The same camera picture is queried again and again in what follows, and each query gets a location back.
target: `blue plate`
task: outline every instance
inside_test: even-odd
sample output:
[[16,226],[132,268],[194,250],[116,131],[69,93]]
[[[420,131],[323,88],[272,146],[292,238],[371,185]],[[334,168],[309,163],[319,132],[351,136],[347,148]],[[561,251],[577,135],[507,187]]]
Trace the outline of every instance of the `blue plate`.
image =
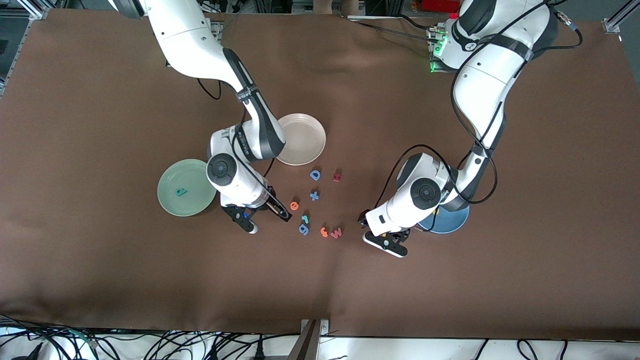
[[433,214],[430,214],[423,221],[418,224],[423,229],[429,229],[433,225],[432,233],[436,234],[449,234],[458,230],[465,224],[469,217],[469,206],[458,211],[447,211],[443,208],[438,209],[438,216],[436,216],[436,223],[433,223]]

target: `brown leather surface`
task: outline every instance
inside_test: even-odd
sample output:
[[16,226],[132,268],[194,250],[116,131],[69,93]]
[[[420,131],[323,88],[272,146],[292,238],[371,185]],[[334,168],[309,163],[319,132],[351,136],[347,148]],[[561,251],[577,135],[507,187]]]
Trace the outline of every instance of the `brown leather surface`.
[[[230,22],[223,44],[273,113],[308,113],[327,132],[313,164],[276,161],[268,176],[282,202],[301,199],[294,219],[258,214],[248,235],[217,198],[177,218],[156,197],[167,167],[205,160],[211,133],[240,120],[233,93],[213,101],[164,67],[146,19],[53,10],[0,101],[0,313],[86,327],[289,332],[330,318],[339,335],[637,339],[640,97],[618,37],[579,26],[584,45],[532,62],[508,97],[495,195],[455,233],[412,234],[397,259],[361,240],[358,214],[407,147],[457,164],[472,143],[451,110],[452,76],[429,73],[424,42],[330,15]],[[563,28],[557,43],[574,36]],[[342,238],[322,238],[324,224]]]

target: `brown tabletop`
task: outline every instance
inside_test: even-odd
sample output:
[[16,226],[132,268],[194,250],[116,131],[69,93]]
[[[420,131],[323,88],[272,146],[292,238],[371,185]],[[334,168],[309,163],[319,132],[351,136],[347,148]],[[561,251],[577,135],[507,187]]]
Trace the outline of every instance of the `brown tabletop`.
[[[356,220],[407,147],[456,164],[471,146],[452,75],[429,73],[424,42],[339,17],[229,19],[223,44],[273,113],[308,113],[327,132],[315,162],[276,161],[268,176],[283,202],[301,199],[294,219],[258,214],[249,235],[217,198],[195,217],[165,212],[164,170],[206,160],[211,133],[242,106],[166,68],[146,19],[53,10],[33,23],[0,101],[0,313],[82,327],[289,332],[329,318],[339,335],[638,339],[640,97],[617,36],[581,22],[581,48],[524,69],[495,195],[455,233],[412,234],[397,259],[364,243]],[[558,44],[574,41],[561,29]],[[342,238],[323,238],[324,225]]]

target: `black plug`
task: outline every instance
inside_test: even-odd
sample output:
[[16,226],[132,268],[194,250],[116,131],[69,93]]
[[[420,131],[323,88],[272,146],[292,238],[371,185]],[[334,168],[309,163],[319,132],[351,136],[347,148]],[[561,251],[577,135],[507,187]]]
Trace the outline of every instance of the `black plug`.
[[265,358],[264,349],[262,348],[262,334],[260,334],[260,338],[258,339],[258,348],[255,349],[255,356],[253,357],[253,360],[264,360]]

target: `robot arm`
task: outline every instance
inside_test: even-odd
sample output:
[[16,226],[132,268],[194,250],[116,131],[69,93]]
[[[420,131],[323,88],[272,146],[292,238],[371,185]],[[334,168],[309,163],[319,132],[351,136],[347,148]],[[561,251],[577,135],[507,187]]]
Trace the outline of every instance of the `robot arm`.
[[[514,26],[501,31],[537,4],[540,3],[466,0],[461,18],[442,24],[446,31],[441,33],[451,36],[432,46],[433,61],[436,69],[457,72],[452,102],[471,123],[471,131],[479,141],[460,170],[428,154],[411,156],[398,173],[396,194],[361,215],[361,224],[371,229],[363,235],[364,241],[403,257],[407,250],[401,243],[411,227],[438,207],[457,211],[468,206],[500,139],[509,90],[523,65],[532,59],[532,50],[555,39],[557,23],[546,6],[533,9]],[[465,17],[465,12],[471,10],[474,12]]]
[[109,0],[120,13],[147,15],[167,61],[178,72],[217,79],[234,89],[250,120],[219,130],[207,148],[207,177],[220,192],[223,210],[249,233],[257,226],[245,215],[249,209],[270,209],[281,219],[291,217],[249,163],[277,157],[284,132],[238,56],[212,35],[210,22],[196,0]]

